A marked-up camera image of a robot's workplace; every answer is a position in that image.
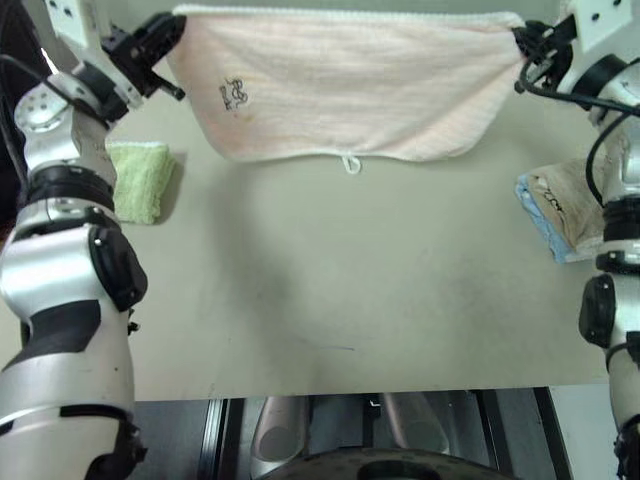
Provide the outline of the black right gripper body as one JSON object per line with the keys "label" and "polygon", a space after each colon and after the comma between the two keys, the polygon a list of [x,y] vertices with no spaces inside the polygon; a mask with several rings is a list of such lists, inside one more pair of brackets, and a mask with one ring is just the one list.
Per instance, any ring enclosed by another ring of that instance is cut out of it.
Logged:
{"label": "black right gripper body", "polygon": [[565,18],[553,27],[553,33],[543,37],[536,54],[526,58],[531,62],[526,78],[543,89],[556,89],[573,60],[572,41],[576,38],[573,18]]}

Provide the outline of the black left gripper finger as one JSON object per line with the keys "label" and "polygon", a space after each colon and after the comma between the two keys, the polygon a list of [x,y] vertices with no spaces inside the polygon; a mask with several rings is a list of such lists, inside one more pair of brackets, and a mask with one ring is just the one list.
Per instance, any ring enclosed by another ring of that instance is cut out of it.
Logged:
{"label": "black left gripper finger", "polygon": [[136,29],[133,37],[142,46],[175,46],[184,33],[186,21],[184,15],[158,13]]}
{"label": "black left gripper finger", "polygon": [[144,57],[147,63],[158,63],[178,44],[182,36],[179,30],[151,32],[144,41]]}

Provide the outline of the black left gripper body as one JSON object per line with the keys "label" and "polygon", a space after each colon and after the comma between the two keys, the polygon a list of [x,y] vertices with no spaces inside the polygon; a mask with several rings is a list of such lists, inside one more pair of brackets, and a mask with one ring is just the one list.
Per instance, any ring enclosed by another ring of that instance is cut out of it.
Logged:
{"label": "black left gripper body", "polygon": [[144,46],[136,41],[133,34],[114,29],[110,36],[102,38],[102,49],[143,97],[149,98],[157,90],[176,100],[185,97],[180,87],[154,71],[157,63],[146,62]]}

